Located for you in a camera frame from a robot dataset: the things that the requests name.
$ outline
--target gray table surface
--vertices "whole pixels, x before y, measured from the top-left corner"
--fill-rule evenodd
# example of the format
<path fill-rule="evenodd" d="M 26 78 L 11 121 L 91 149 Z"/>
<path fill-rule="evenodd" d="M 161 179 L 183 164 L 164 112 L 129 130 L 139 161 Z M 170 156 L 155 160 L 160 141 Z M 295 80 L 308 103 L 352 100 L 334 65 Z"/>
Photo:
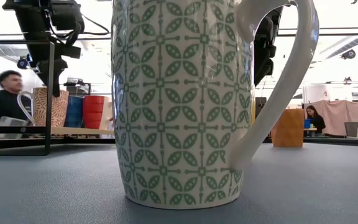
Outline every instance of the gray table surface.
<path fill-rule="evenodd" d="M 159 210 L 124 196 L 114 146 L 60 146 L 46 157 L 0 157 L 5 223 L 358 223 L 358 147 L 264 144 L 235 202 Z"/>

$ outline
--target mug handle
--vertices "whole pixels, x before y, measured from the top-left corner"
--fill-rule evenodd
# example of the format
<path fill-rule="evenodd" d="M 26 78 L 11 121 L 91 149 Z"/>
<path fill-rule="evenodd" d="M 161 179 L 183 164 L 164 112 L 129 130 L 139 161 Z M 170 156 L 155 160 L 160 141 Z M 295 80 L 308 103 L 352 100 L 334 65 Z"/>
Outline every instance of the mug handle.
<path fill-rule="evenodd" d="M 28 91 L 21 91 L 17 95 L 17 104 L 19 104 L 20 109 L 22 109 L 25 116 L 31 121 L 31 123 L 35 126 L 35 119 L 31 116 L 31 114 L 25 109 L 23 102 L 22 102 L 22 96 L 28 95 L 31 99 L 31 102 L 34 100 L 34 95 Z"/>
<path fill-rule="evenodd" d="M 252 156 L 278 121 L 309 69 L 316 50 L 319 20 L 313 0 L 242 0 L 235 5 L 237 31 L 251 44 L 262 19 L 272 10 L 294 5 L 298 8 L 298 30 L 288 62 L 268 102 L 247 134 L 232 149 L 230 165 L 245 169 Z"/>

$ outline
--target blue cup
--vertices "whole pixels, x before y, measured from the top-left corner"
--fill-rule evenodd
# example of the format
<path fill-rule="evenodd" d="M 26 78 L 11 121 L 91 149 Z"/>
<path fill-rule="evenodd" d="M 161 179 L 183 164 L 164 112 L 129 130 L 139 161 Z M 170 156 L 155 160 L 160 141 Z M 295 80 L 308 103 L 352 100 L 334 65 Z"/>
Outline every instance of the blue cup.
<path fill-rule="evenodd" d="M 69 96 L 65 127 L 80 128 L 83 122 L 83 102 L 79 96 Z"/>
<path fill-rule="evenodd" d="M 303 123 L 303 128 L 310 128 L 311 126 L 311 119 L 306 119 Z"/>

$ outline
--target mug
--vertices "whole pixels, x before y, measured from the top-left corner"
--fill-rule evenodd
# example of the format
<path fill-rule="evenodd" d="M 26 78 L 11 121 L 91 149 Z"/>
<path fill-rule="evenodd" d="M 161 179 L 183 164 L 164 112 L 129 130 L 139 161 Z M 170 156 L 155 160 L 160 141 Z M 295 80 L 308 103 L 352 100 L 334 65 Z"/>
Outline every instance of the mug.
<path fill-rule="evenodd" d="M 25 109 L 22 103 L 22 95 L 27 95 L 31 99 L 32 116 Z M 47 96 L 48 89 L 46 87 L 33 88 L 32 93 L 22 91 L 17 96 L 17 103 L 23 113 L 35 126 L 46 126 L 47 120 Z M 63 127 L 66 119 L 68 104 L 68 92 L 60 90 L 59 97 L 52 97 L 52 120 L 51 127 Z"/>
<path fill-rule="evenodd" d="M 256 30 L 296 5 L 288 63 L 250 126 Z M 114 122 L 127 197 L 196 209 L 238 198 L 243 170 L 287 107 L 313 58 L 312 0 L 122 0 L 112 19 Z"/>
<path fill-rule="evenodd" d="M 86 128 L 107 130 L 112 118 L 111 99 L 105 96 L 85 96 L 83 113 Z"/>
<path fill-rule="evenodd" d="M 83 123 L 83 102 L 79 96 L 69 96 L 65 127 L 81 128 Z"/>

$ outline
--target black shirt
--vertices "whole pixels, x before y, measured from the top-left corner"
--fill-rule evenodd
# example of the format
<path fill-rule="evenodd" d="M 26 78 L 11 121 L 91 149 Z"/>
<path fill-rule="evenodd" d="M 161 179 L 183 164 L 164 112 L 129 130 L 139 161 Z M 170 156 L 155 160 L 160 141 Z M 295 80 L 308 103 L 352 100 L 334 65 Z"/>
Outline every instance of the black shirt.
<path fill-rule="evenodd" d="M 322 133 L 323 129 L 326 128 L 326 123 L 324 122 L 323 117 L 320 115 L 316 115 L 314 118 L 312 118 L 310 123 L 312 123 L 317 129 L 316 133 Z"/>
<path fill-rule="evenodd" d="M 22 103 L 27 111 L 31 111 L 31 100 L 28 97 L 22 96 Z M 17 94 L 6 90 L 0 90 L 0 119 L 3 116 L 27 120 L 27 116 L 17 103 Z"/>

